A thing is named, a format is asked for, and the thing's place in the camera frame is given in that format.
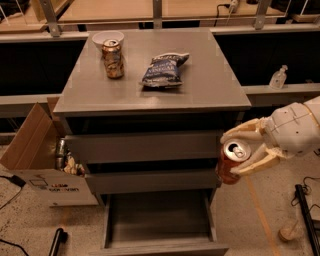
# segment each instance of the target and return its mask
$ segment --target plastic bottle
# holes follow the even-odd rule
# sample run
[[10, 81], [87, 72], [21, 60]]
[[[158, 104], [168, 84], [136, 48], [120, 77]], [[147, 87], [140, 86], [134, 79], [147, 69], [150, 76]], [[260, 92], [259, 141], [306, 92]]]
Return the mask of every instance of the plastic bottle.
[[287, 65], [282, 65], [279, 71], [275, 72], [270, 80], [269, 86], [273, 89], [281, 89], [286, 81], [288, 70]]

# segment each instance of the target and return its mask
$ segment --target cardboard box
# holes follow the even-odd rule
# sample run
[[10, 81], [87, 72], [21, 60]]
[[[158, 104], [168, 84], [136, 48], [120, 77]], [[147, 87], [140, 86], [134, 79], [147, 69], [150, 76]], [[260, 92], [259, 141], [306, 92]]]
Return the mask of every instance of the cardboard box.
[[35, 104], [0, 163], [50, 206], [97, 205], [84, 177], [54, 169], [60, 137], [48, 114]]

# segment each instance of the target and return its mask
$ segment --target soda can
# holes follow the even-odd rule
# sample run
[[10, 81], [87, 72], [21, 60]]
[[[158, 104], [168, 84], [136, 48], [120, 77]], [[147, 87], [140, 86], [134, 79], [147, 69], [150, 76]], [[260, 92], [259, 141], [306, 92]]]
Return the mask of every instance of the soda can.
[[104, 66], [109, 78], [120, 78], [124, 75], [121, 45], [118, 40], [107, 40], [102, 45]]
[[67, 145], [65, 139], [59, 139], [56, 145], [56, 157], [65, 157], [67, 154]]
[[235, 184], [240, 176], [231, 173], [231, 168], [248, 160], [251, 156], [251, 147], [242, 140], [232, 139], [225, 142], [220, 151], [216, 172], [225, 184]]
[[228, 140], [223, 145], [224, 154], [234, 162], [244, 162], [251, 155], [251, 148], [248, 143], [243, 140]]

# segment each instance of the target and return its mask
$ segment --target floor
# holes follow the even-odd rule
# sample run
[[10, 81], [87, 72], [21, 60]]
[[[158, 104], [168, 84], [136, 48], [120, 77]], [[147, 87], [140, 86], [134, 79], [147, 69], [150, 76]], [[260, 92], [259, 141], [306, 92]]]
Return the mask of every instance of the floor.
[[[0, 146], [1, 154], [5, 148]], [[300, 207], [292, 206], [291, 201], [295, 184], [302, 184], [306, 176], [320, 177], [319, 161], [311, 152], [218, 189], [211, 210], [218, 241], [230, 248], [226, 256], [312, 255]], [[1, 166], [1, 175], [10, 173]], [[307, 196], [309, 205], [319, 203], [319, 184], [306, 182], [312, 188]], [[18, 191], [17, 186], [0, 179], [0, 207]], [[30, 256], [48, 255], [55, 231], [62, 227], [68, 240], [58, 255], [88, 255], [102, 244], [103, 213], [100, 206], [48, 207], [25, 185], [21, 194], [0, 210], [0, 239], [22, 246]], [[320, 219], [320, 209], [315, 207], [311, 213]], [[298, 221], [297, 237], [283, 242], [278, 232], [291, 219]], [[0, 243], [0, 255], [24, 254], [18, 247]]]

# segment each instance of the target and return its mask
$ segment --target snack bag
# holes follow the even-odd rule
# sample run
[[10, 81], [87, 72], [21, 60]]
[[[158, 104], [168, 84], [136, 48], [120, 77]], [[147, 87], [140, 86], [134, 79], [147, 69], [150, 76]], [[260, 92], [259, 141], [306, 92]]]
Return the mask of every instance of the snack bag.
[[151, 64], [142, 78], [143, 86], [177, 87], [182, 84], [179, 67], [189, 58], [189, 53], [164, 53], [152, 58]]

